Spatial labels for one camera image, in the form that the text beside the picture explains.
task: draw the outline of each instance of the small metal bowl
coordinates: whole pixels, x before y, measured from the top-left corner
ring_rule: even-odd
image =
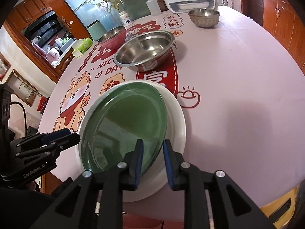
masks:
[[[126,29],[124,26],[118,26],[107,33],[105,33],[100,39],[99,44],[107,49],[115,50],[120,48],[126,39]]]
[[[198,8],[189,11],[191,21],[197,27],[211,28],[219,22],[219,12],[208,8]]]
[[[173,41],[174,36],[168,31],[143,33],[122,45],[114,55],[114,62],[134,71],[153,70],[169,57]]]

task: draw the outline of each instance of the metal screw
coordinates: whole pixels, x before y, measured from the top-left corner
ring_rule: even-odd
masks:
[[[225,175],[226,175],[225,172],[222,170],[216,171],[216,176],[218,176],[218,177],[224,177]]]
[[[127,164],[125,162],[120,162],[117,164],[117,166],[120,168],[120,169],[123,169],[125,167],[127,167]]]
[[[89,170],[86,170],[83,172],[83,177],[85,177],[85,178],[90,177],[91,175],[92,175],[92,173]]]
[[[183,163],[181,163],[181,167],[184,168],[184,169],[187,169],[187,168],[189,168],[190,166],[191,166],[191,164],[188,163],[188,162],[183,162]]]

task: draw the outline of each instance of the pink tablecloth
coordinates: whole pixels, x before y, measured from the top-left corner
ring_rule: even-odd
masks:
[[[62,75],[39,131],[77,131],[107,89],[136,78],[152,80],[165,85],[183,108],[185,160],[205,171],[224,170],[258,206],[282,196],[305,179],[304,75],[262,27],[226,6],[219,11],[213,29],[196,27],[187,13],[138,19],[128,38],[159,29],[175,35],[167,63],[148,73],[116,66],[114,50],[93,44]],[[76,91],[78,82],[82,88]],[[73,95],[77,102],[66,104],[70,109],[60,114],[62,100]],[[80,172],[74,148],[61,153],[52,171],[61,180],[75,179]],[[182,221],[183,199],[182,192],[165,185],[144,200],[124,204],[124,211]]]

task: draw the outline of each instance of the oval green dish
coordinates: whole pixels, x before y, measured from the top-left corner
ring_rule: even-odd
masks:
[[[133,151],[137,139],[144,142],[142,174],[162,147],[167,110],[159,92],[146,83],[115,87],[94,109],[81,139],[80,159],[85,170],[108,170]]]

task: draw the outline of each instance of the pink bowl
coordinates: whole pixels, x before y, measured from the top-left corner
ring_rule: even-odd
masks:
[[[115,50],[125,43],[125,39],[126,29],[124,26],[119,26],[105,33],[102,38],[99,39],[99,45],[106,49]]]

